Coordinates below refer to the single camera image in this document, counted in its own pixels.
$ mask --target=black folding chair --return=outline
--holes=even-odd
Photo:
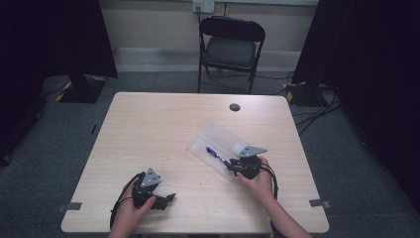
[[[198,68],[198,88],[201,88],[201,69],[204,66],[233,71],[248,72],[251,94],[265,30],[258,23],[221,16],[203,19],[199,26],[200,62]],[[204,36],[209,36],[207,45]]]

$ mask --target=wooden table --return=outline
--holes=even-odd
[[[241,110],[229,106],[237,103]],[[154,168],[162,178],[155,194],[176,197],[166,210],[151,210],[137,233],[271,233],[269,219],[248,189],[229,181],[186,149],[205,119],[250,146],[268,149],[278,180],[278,201],[307,231],[329,224],[288,104],[279,96],[184,93],[117,93],[61,224],[64,232],[109,232],[122,187]]]

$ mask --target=pen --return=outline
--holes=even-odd
[[[221,158],[220,156],[219,156],[219,154],[217,154],[213,149],[211,149],[210,147],[206,147],[206,150],[207,150],[207,152],[210,154],[210,155],[212,155],[214,158],[217,158],[217,159],[219,159],[219,161],[221,161],[223,164],[225,164],[225,166],[228,168],[228,169],[230,169],[231,167],[232,167],[232,165],[229,163],[229,162],[227,162],[227,161],[225,161],[223,158]]]

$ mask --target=white wall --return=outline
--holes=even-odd
[[[316,6],[314,1],[298,2],[309,3],[228,3],[226,13],[261,24],[266,31],[265,51],[300,52]],[[198,19],[191,1],[103,0],[100,4],[114,48],[198,49]],[[214,15],[223,15],[224,6],[216,2]]]

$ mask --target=power cord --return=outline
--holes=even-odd
[[[303,126],[303,129],[301,129],[300,132],[299,132],[299,136],[301,136],[303,134],[303,132],[312,123],[315,122],[316,119],[318,119],[319,117],[324,116],[324,115],[329,115],[329,113],[331,113],[331,112],[333,112],[333,111],[335,111],[335,110],[337,110],[338,108],[341,107],[340,101],[336,100],[336,98],[337,98],[337,91],[335,91],[333,100],[331,101],[331,103],[327,107],[321,108],[321,109],[319,109],[319,110],[317,110],[316,112],[313,112],[313,113],[300,113],[300,114],[294,114],[293,115],[293,116],[298,116],[298,115],[309,114],[309,116],[306,119],[295,123],[296,128],[299,128],[299,127]]]
[[[197,14],[198,25],[201,23],[201,7],[195,7],[195,13]]]
[[[115,216],[117,215],[117,210],[118,210],[118,208],[120,207],[120,204],[121,204],[124,200],[129,199],[129,198],[132,198],[132,197],[126,197],[126,198],[124,198],[124,199],[121,199],[121,198],[123,198],[123,195],[124,195],[124,193],[126,193],[126,190],[129,188],[130,184],[131,184],[131,183],[132,183],[135,179],[137,179],[137,178],[139,178],[139,177],[140,177],[140,174],[135,175],[135,176],[134,176],[133,178],[131,178],[131,179],[130,179],[130,181],[129,181],[129,182],[127,182],[127,184],[123,187],[123,191],[121,191],[120,196],[118,197],[117,201],[116,201],[116,202],[115,202],[115,204],[114,204],[114,208],[111,210],[111,219],[110,219],[110,221],[109,221],[109,227],[110,227],[110,228],[112,228],[112,226],[114,225]]]
[[[278,184],[277,184],[277,177],[275,176],[274,170],[267,164],[262,164],[262,170],[266,171],[269,173],[269,175],[272,178],[272,183],[273,183],[273,193],[272,195],[274,196],[275,200],[277,200],[278,197]],[[272,233],[274,235],[274,237],[278,237],[281,238],[283,237],[283,235],[281,235],[280,232],[278,232],[278,230],[275,228],[274,224],[272,223],[272,220],[269,222],[269,225],[271,226],[271,230]]]
[[[208,77],[210,78],[211,81],[213,81],[213,83],[216,84],[212,84],[212,83],[206,83],[206,82],[202,82],[202,84],[205,85],[210,85],[210,86],[218,86],[218,87],[224,87],[224,88],[228,88],[228,89],[233,89],[236,90],[240,93],[243,92],[247,92],[245,89],[242,88],[237,88],[237,87],[231,87],[226,85],[225,83],[216,81],[213,77],[219,77],[219,78],[229,78],[229,77],[240,77],[240,76],[248,76],[247,74],[233,74],[233,75],[216,75],[214,73],[211,73],[210,71],[207,70],[207,68],[205,68],[204,66],[202,66],[203,69],[206,71]],[[282,79],[287,79],[287,83],[289,81],[289,79],[293,76],[292,74],[294,73],[294,71],[291,71],[288,73],[287,76],[285,77],[269,77],[269,76],[262,76],[262,75],[256,75],[256,77],[260,77],[260,78],[265,78],[265,79],[273,79],[273,80],[282,80]],[[271,93],[269,95],[277,95],[280,94],[282,91],[284,91],[284,88],[282,88],[280,91],[276,92],[276,93]]]

